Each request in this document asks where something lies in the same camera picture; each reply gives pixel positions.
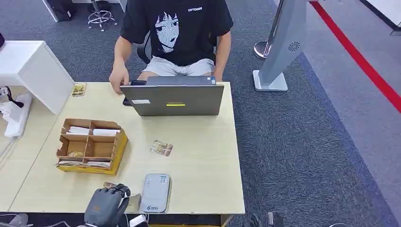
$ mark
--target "hand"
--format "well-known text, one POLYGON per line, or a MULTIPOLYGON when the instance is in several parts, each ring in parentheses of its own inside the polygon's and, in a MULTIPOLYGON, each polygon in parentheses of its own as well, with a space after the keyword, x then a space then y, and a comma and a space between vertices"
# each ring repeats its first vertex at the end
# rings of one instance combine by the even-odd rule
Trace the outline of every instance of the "hand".
POLYGON ((124 85, 130 84, 130 76, 124 62, 114 63, 113 71, 109 77, 109 81, 112 84, 114 91, 118 94, 122 94, 120 90, 121 83, 123 83, 124 85))
POLYGON ((223 73, 219 73, 215 71, 213 73, 214 78, 216 79, 216 82, 223 82, 223 73))

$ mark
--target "person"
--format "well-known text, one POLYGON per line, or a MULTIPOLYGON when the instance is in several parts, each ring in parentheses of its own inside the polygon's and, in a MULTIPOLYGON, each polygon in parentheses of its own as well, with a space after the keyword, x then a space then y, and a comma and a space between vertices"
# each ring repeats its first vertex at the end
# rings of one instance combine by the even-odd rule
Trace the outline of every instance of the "person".
POLYGON ((128 0, 109 81, 117 93, 121 84, 129 85, 125 62, 132 43, 143 43, 148 32, 153 58, 138 80, 213 75, 222 81, 233 24, 225 0, 128 0))

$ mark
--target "shirt logo text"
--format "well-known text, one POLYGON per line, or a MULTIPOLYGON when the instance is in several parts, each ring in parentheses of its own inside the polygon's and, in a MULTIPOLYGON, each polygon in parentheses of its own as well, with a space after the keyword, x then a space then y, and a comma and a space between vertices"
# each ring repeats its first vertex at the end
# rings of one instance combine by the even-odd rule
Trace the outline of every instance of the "shirt logo text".
POLYGON ((199 7, 199 8, 192 8, 192 9, 188 9, 188 12, 199 11, 199 10, 202 10, 202 9, 203 9, 202 7, 199 7))

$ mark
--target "white cabinet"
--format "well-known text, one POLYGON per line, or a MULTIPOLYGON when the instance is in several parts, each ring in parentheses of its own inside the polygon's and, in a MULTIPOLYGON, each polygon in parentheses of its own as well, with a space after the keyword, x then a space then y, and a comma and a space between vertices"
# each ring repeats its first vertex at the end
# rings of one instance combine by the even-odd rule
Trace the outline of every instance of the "white cabinet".
POLYGON ((45 41, 6 41, 0 48, 0 86, 24 86, 58 114, 74 80, 45 41))

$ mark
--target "red line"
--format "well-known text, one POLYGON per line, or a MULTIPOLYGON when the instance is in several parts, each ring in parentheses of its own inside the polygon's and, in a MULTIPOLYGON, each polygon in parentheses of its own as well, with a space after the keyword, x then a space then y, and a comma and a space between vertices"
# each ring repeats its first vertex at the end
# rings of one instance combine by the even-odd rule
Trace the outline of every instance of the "red line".
POLYGON ((401 97, 397 94, 397 92, 394 91, 394 89, 389 84, 387 84, 387 82, 379 75, 379 73, 372 67, 372 65, 369 64, 364 56, 362 56, 362 54, 356 49, 356 47, 336 25, 329 14, 327 14, 327 12, 323 9, 320 3, 317 1, 310 1, 309 3, 314 7, 314 9, 326 23, 327 27, 329 27, 329 29, 337 37, 338 41, 344 46, 344 48, 363 70, 363 72, 365 72, 365 74, 390 101, 390 103, 401 113, 401 97))

